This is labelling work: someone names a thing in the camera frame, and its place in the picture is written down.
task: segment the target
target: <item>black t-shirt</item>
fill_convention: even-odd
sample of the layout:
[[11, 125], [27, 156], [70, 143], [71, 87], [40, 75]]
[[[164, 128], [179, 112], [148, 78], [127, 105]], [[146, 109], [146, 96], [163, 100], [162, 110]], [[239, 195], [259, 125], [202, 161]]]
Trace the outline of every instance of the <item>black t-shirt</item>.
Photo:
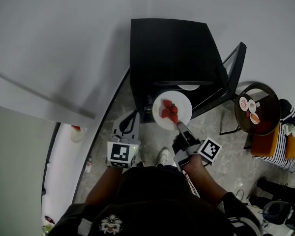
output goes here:
[[261, 235], [260, 223], [233, 193], [218, 208], [192, 194], [174, 167], [132, 168], [106, 207], [71, 205], [49, 236]]

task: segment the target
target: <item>small plate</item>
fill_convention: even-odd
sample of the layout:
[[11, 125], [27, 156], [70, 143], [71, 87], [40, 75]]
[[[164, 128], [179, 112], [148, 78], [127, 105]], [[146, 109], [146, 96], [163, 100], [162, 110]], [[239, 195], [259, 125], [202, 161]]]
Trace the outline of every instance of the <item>small plate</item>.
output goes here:
[[259, 116], [256, 113], [250, 113], [250, 120], [253, 124], [257, 125], [259, 124], [259, 122], [255, 121], [254, 119], [251, 118], [251, 116], [254, 115], [259, 119]]
[[190, 100], [181, 92], [167, 91], [160, 94], [153, 104], [153, 117], [158, 125], [167, 130], [177, 130], [177, 125], [169, 118], [162, 118], [161, 113], [165, 108], [163, 100], [170, 100], [178, 108], [178, 121], [183, 122], [185, 125], [191, 120], [192, 105]]
[[248, 110], [248, 101], [245, 97], [241, 97], [239, 99], [239, 106], [240, 106], [241, 110], [243, 110], [245, 112]]
[[257, 107], [256, 107], [256, 103], [255, 103], [254, 100], [249, 100], [248, 101], [248, 109], [252, 113], [255, 113], [256, 112]]
[[181, 89], [185, 89], [187, 91], [196, 90], [200, 85], [178, 85]]

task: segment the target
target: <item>cable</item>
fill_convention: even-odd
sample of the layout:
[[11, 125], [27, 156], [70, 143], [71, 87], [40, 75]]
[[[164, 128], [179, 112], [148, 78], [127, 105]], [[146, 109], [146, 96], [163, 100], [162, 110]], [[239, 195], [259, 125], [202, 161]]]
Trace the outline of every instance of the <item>cable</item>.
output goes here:
[[263, 229], [264, 228], [266, 228], [266, 227], [270, 227], [270, 225], [272, 225], [272, 223], [270, 223], [270, 222], [267, 222], [266, 220], [263, 220], [263, 222], [262, 222], [262, 227], [263, 227]]
[[249, 204], [246, 204], [248, 207], [252, 207], [252, 208], [257, 208], [257, 209], [260, 209], [260, 210], [262, 210], [261, 208], [259, 208], [259, 207], [255, 207], [255, 206], [251, 206], [251, 205], [249, 205]]
[[[258, 211], [258, 213], [259, 214], [263, 214], [263, 210], [260, 210], [260, 211]], [[279, 212], [277, 212], [277, 213], [265, 213], [265, 215], [278, 215], [278, 214], [280, 214]]]
[[242, 199], [244, 198], [244, 195], [245, 195], [245, 193], [244, 193], [244, 191], [243, 191], [242, 189], [240, 189], [239, 191], [237, 191], [237, 193], [236, 193], [236, 197], [237, 197], [237, 195], [238, 195], [238, 193], [239, 193], [240, 191], [242, 191], [242, 198], [241, 198], [241, 200], [240, 200], [240, 201], [242, 201]]

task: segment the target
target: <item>strawberry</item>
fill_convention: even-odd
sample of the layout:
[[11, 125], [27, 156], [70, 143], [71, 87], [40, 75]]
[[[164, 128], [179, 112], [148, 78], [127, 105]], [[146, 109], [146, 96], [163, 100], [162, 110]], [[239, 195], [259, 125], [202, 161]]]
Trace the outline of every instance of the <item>strawberry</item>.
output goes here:
[[163, 105], [165, 108], [169, 108], [172, 105], [170, 100], [163, 100]]
[[169, 119], [171, 119], [173, 123], [177, 124], [177, 122], [178, 122], [178, 115], [169, 116]]
[[74, 125], [71, 125], [71, 127], [73, 127], [76, 131], [80, 132], [81, 131], [81, 128], [79, 126], [74, 126]]
[[169, 107], [169, 112], [171, 114], [177, 114], [178, 113], [178, 108], [176, 107], [175, 104], [172, 104], [170, 107]]
[[168, 113], [167, 109], [163, 109], [161, 117], [166, 118], [168, 116], [169, 116], [169, 113]]

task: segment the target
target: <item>person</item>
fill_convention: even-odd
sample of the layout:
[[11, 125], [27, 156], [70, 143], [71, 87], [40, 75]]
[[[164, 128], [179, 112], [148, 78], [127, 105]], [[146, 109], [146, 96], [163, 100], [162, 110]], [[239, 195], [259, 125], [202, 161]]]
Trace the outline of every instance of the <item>person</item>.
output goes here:
[[260, 236], [253, 213], [218, 185], [193, 155], [183, 170], [166, 165], [163, 148], [154, 167], [108, 167], [84, 204], [71, 205], [48, 236], [93, 235], [245, 235]]
[[[256, 186], [272, 194], [276, 200], [285, 201], [292, 205], [295, 205], [295, 188], [290, 188], [284, 185], [267, 181], [265, 177], [260, 178], [257, 181]], [[266, 206], [266, 204], [268, 204], [271, 201], [271, 199], [254, 195], [250, 196], [249, 198], [249, 203], [252, 206], [259, 207], [260, 209], [263, 209]]]

